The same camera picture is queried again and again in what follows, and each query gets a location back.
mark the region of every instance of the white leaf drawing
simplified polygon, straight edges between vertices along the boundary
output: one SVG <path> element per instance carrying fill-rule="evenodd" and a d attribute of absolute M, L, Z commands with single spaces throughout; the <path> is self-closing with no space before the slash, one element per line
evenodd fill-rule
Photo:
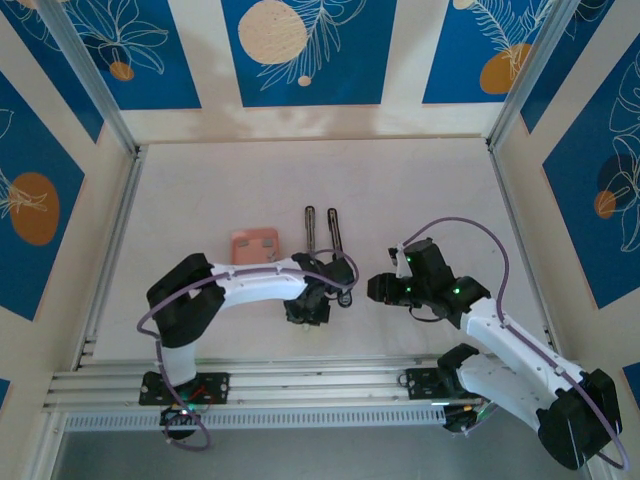
<path fill-rule="evenodd" d="M 2 1 L 32 36 L 59 51 L 36 10 L 16 0 Z M 164 62 L 153 48 L 167 41 L 169 31 L 138 20 L 140 8 L 137 0 L 68 0 L 60 5 L 85 46 L 98 50 L 98 58 L 107 66 L 120 62 L 128 67 L 138 65 L 160 75 L 164 73 Z"/>
<path fill-rule="evenodd" d="M 640 52 L 620 81 L 609 130 L 614 134 L 617 172 L 605 187 L 608 194 L 598 197 L 606 201 L 596 207 L 598 214 L 606 214 L 603 218 L 621 213 L 620 251 L 629 253 L 640 248 Z"/>
<path fill-rule="evenodd" d="M 581 22 L 595 22 L 597 21 L 611 0 L 590 0 L 581 1 L 576 11 L 573 13 L 573 17 L 569 21 L 565 33 L 571 37 L 572 40 L 576 39 L 576 32 L 578 31 L 578 24 Z"/>
<path fill-rule="evenodd" d="M 523 51 L 531 37 L 549 16 L 556 0 L 533 0 L 522 15 L 516 15 L 511 0 L 474 0 L 467 10 L 475 14 L 480 32 L 488 37 L 494 50 L 504 52 L 509 59 L 510 77 L 514 79 L 524 63 Z"/>
<path fill-rule="evenodd" d="M 0 140 L 9 132 L 14 112 L 8 109 L 0 109 Z M 18 212 L 20 207 L 29 207 L 42 212 L 47 211 L 47 206 L 42 202 L 47 198 L 44 195 L 30 195 L 16 188 L 0 169 L 0 218 L 6 217 L 11 210 Z"/>

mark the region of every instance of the floral wall panel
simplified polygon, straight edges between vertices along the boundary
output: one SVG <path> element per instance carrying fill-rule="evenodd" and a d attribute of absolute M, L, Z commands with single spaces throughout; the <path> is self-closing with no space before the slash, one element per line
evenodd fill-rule
<path fill-rule="evenodd" d="M 529 132 L 538 124 L 613 2 L 614 0 L 582 0 L 578 5 L 520 111 Z"/>
<path fill-rule="evenodd" d="M 222 0 L 245 107 L 382 98 L 395 0 Z"/>
<path fill-rule="evenodd" d="M 84 173 L 0 74 L 0 306 L 33 320 Z"/>
<path fill-rule="evenodd" d="M 544 171 L 598 307 L 640 287 L 640 36 Z"/>
<path fill-rule="evenodd" d="M 554 0 L 450 0 L 423 103 L 501 102 Z"/>
<path fill-rule="evenodd" d="M 26 0 L 0 0 L 2 13 L 60 92 L 87 134 L 96 142 L 104 120 L 33 7 L 33 2 Z"/>
<path fill-rule="evenodd" d="M 121 109 L 200 108 L 166 0 L 61 5 Z"/>

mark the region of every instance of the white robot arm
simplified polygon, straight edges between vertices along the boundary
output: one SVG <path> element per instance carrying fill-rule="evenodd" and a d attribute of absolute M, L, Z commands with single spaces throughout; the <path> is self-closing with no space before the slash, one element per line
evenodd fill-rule
<path fill-rule="evenodd" d="M 344 257 L 324 264 L 298 253 L 276 263 L 214 266 L 198 253 L 187 257 L 149 289 L 149 305 L 154 308 L 197 281 L 205 284 L 180 295 L 153 316 L 160 334 L 163 366 L 174 387 L 196 377 L 196 342 L 222 310 L 279 299 L 284 300 L 288 321 L 317 326 L 329 321 L 325 294 L 341 291 L 355 278 Z"/>
<path fill-rule="evenodd" d="M 497 357 L 459 345 L 439 359 L 436 375 L 422 377 L 431 383 L 422 385 L 423 391 L 439 396 L 444 386 L 453 398 L 471 393 L 490 400 L 536 431 L 546 450 L 570 469 L 581 467 L 611 438 L 617 440 L 622 424 L 608 375 L 601 370 L 587 373 L 562 358 L 500 312 L 499 302 L 477 281 L 454 277 L 431 239 L 389 252 L 397 271 L 369 280 L 372 300 L 409 308 L 427 305 L 439 317 L 436 321 L 449 320 Z M 410 375 L 415 372 L 407 371 L 408 380 Z"/>
<path fill-rule="evenodd" d="M 562 358 L 499 311 L 500 295 L 496 302 L 474 279 L 454 277 L 431 239 L 389 252 L 397 272 L 371 278 L 369 298 L 409 308 L 427 305 L 439 319 L 449 320 L 499 359 L 465 344 L 447 352 L 427 376 L 433 383 L 430 387 L 439 392 L 435 398 L 442 398 L 443 389 L 452 398 L 484 397 L 529 425 L 547 451 L 571 469 L 598 454 L 611 438 L 617 440 L 622 425 L 615 386 L 608 375 L 601 370 L 587 373 Z M 171 393 L 146 404 L 166 401 L 171 405 L 176 399 L 184 408 L 184 400 L 197 395 L 199 386 L 209 381 L 196 371 L 196 340 L 219 311 L 281 299 L 288 321 L 320 325 L 329 320 L 326 294 L 351 288 L 357 276 L 357 269 L 354 272 L 344 257 L 323 264 L 299 253 L 275 264 L 248 266 L 213 266 L 203 254 L 187 257 L 147 293 L 152 307 L 148 315 L 153 315 L 159 335 L 138 325 L 139 331 L 157 339 L 162 362 L 162 379 L 153 372 L 145 379 L 150 375 L 156 387 Z M 193 412 L 188 415 L 199 422 Z"/>

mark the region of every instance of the beige circle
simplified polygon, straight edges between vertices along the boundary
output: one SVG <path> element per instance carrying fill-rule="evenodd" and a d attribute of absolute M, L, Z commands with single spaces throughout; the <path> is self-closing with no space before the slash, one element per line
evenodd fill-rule
<path fill-rule="evenodd" d="M 58 3 L 64 3 L 64 2 L 68 2 L 69 0 L 58 0 Z M 35 4 L 35 0 L 16 0 L 16 2 L 24 5 L 27 8 L 30 9 L 35 9 L 36 8 L 36 4 Z"/>
<path fill-rule="evenodd" d="M 288 62 L 307 45 L 307 29 L 293 8 L 278 0 L 253 5 L 238 23 L 242 48 L 263 65 Z"/>
<path fill-rule="evenodd" d="M 476 0 L 452 0 L 453 8 L 457 8 L 458 10 L 465 10 L 469 8 L 471 5 L 476 3 Z"/>

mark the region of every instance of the purple cable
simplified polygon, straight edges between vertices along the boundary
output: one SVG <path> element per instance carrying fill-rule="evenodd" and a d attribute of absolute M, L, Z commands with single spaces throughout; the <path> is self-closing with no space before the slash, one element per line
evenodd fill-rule
<path fill-rule="evenodd" d="M 424 227 L 418 230 L 418 232 L 415 235 L 413 235 L 408 240 L 403 242 L 402 245 L 406 247 L 411 242 L 413 242 L 419 235 L 422 235 L 425 231 L 427 231 L 429 228 L 442 222 L 462 222 L 462 223 L 468 223 L 469 225 L 473 225 L 474 227 L 479 228 L 480 230 L 485 232 L 487 235 L 489 235 L 491 239 L 495 242 L 495 244 L 498 246 L 498 248 L 500 249 L 500 252 L 502 253 L 502 258 L 504 259 L 504 274 L 502 277 L 502 283 L 500 284 L 500 289 L 498 290 L 498 296 L 496 297 L 496 309 L 498 310 L 497 313 L 498 313 L 498 318 L 500 319 L 500 322 L 504 323 L 505 318 L 504 318 L 504 312 L 502 311 L 502 299 L 504 297 L 504 293 L 507 288 L 507 282 L 509 281 L 509 255 L 507 254 L 507 250 L 502 244 L 502 242 L 500 241 L 500 239 L 491 230 L 489 230 L 487 227 L 485 227 L 481 223 L 478 223 L 475 220 L 470 220 L 468 218 L 442 217 L 442 218 L 438 218 L 437 220 L 434 220 L 433 222 L 426 224 Z M 518 338 L 518 340 L 520 340 L 522 343 L 527 345 L 531 350 L 537 353 L 538 356 L 540 356 L 545 362 L 547 362 L 551 366 L 551 368 L 555 370 L 557 367 L 559 367 L 559 365 L 551 357 L 549 357 L 549 355 L 544 353 L 544 351 L 538 348 L 536 344 L 534 344 L 527 337 L 525 337 L 520 332 L 518 332 L 515 328 L 513 328 L 513 326 L 507 325 L 506 328 L 516 338 Z M 618 437 L 618 434 L 613 431 L 613 428 L 611 428 L 611 425 L 609 424 L 607 417 L 604 416 L 600 408 L 598 408 L 596 403 L 591 399 L 591 397 L 589 397 L 587 392 L 584 391 L 584 389 L 580 386 L 580 384 L 576 382 L 573 378 L 571 378 L 571 376 L 567 372 L 563 370 L 561 373 L 561 376 L 567 382 L 569 382 L 569 384 L 573 388 L 575 388 L 576 392 L 578 392 L 580 396 L 584 399 L 584 401 L 587 402 L 587 405 L 589 405 L 589 407 L 591 408 L 591 410 L 593 410 L 593 413 L 595 413 L 598 420 L 600 420 L 600 423 L 602 423 L 602 426 L 604 427 L 605 431 L 607 432 L 609 437 L 611 437 L 611 441 L 617 447 L 618 452 L 620 453 L 620 457 L 622 458 L 622 464 L 619 464 L 613 461 L 611 458 L 609 458 L 608 456 L 606 456 L 601 452 L 598 452 L 597 455 L 612 467 L 615 467 L 619 470 L 624 470 L 625 472 L 629 471 L 629 469 L 631 468 L 631 461 L 629 460 L 629 455 L 627 454 L 627 451 L 625 450 L 624 445 L 622 445 L 622 442 L 620 441 L 620 437 Z"/>
<path fill-rule="evenodd" d="M 256 267 L 256 268 L 248 268 L 246 270 L 239 270 L 234 272 L 234 276 L 244 276 L 244 275 L 251 275 L 254 273 L 273 273 L 276 272 L 277 274 L 279 273 L 285 273 L 285 274 L 289 274 L 289 275 L 299 275 L 302 277 L 313 277 L 316 278 L 324 283 L 326 283 L 327 285 L 330 285 L 332 287 L 335 288 L 340 288 L 340 289 L 346 289 L 346 290 L 350 290 L 352 289 L 357 283 L 358 280 L 360 279 L 360 270 L 358 269 L 358 266 L 356 265 L 356 263 L 353 261 L 353 258 L 351 258 L 349 255 L 347 255 L 344 252 L 338 251 L 338 250 L 334 250 L 334 249 L 325 249 L 325 250 L 319 250 L 317 252 L 314 252 L 312 254 L 313 258 L 315 258 L 317 255 L 321 254 L 321 253 L 335 253 L 338 255 L 342 255 L 343 257 L 345 257 L 347 259 L 347 261 L 351 264 L 351 266 L 353 267 L 353 276 L 354 276 L 354 280 L 353 283 L 350 283 L 348 285 L 342 285 L 338 282 L 334 282 L 333 280 L 320 275 L 318 273 L 315 272 L 307 272 L 304 270 L 296 270 L 293 268 L 282 268 L 280 270 L 278 270 L 276 267 Z M 167 375 L 167 370 L 164 368 L 164 363 L 162 361 L 162 343 L 160 341 L 160 335 L 157 334 L 156 332 L 154 332 L 153 330 L 149 330 L 144 328 L 144 324 L 147 323 L 147 321 L 153 317 L 156 313 L 158 313 L 160 310 L 162 310 L 164 307 L 166 307 L 167 305 L 169 305 L 171 302 L 173 302 L 174 300 L 176 300 L 177 298 L 181 297 L 182 295 L 185 295 L 187 293 L 189 293 L 191 290 L 197 290 L 199 288 L 204 287 L 205 285 L 208 285 L 210 283 L 213 283 L 217 280 L 222 280 L 223 278 L 229 278 L 229 274 L 228 273 L 221 273 L 218 275 L 213 275 L 211 277 L 207 277 L 205 279 L 202 280 L 198 280 L 197 282 L 193 282 L 190 285 L 187 285 L 184 288 L 181 288 L 180 290 L 172 293 L 171 295 L 169 295 L 167 298 L 165 298 L 164 300 L 162 300 L 160 303 L 158 303 L 155 307 L 153 307 L 151 310 L 149 310 L 147 313 L 145 313 L 143 315 L 143 317 L 138 321 L 138 324 L 136 325 L 136 330 L 144 335 L 149 335 L 150 337 L 152 337 L 155 340 L 155 347 L 156 347 L 156 358 L 158 361 L 158 370 L 160 371 L 160 375 L 162 376 L 162 380 L 164 382 L 164 384 L 167 386 L 167 389 L 169 390 L 169 393 L 171 393 L 171 396 L 173 396 L 174 400 L 176 401 L 176 403 L 178 405 L 180 405 L 183 410 L 186 410 L 188 412 L 189 418 L 191 418 L 194 423 L 198 426 L 198 428 L 200 428 L 200 430 L 202 430 L 202 433 L 205 436 L 205 444 L 204 445 L 186 445 L 183 443 L 178 443 L 175 440 L 173 440 L 171 437 L 169 437 L 169 426 L 171 425 L 173 419 L 178 418 L 178 416 L 176 415 L 175 417 L 173 417 L 172 419 L 170 419 L 164 426 L 164 435 L 165 438 L 167 439 L 167 443 L 169 443 L 170 445 L 174 445 L 182 450 L 188 450 L 191 452 L 203 452 L 205 450 L 207 450 L 209 447 L 211 447 L 211 434 L 209 433 L 209 430 L 207 429 L 207 427 L 204 425 L 204 423 L 202 423 L 202 420 L 200 420 L 200 417 L 198 417 L 198 415 L 191 409 L 189 408 L 189 406 L 185 403 L 185 401 L 182 399 L 182 397 L 180 397 L 180 395 L 178 394 L 178 392 L 176 391 L 176 389 L 171 385 L 171 383 L 169 382 L 169 376 Z"/>

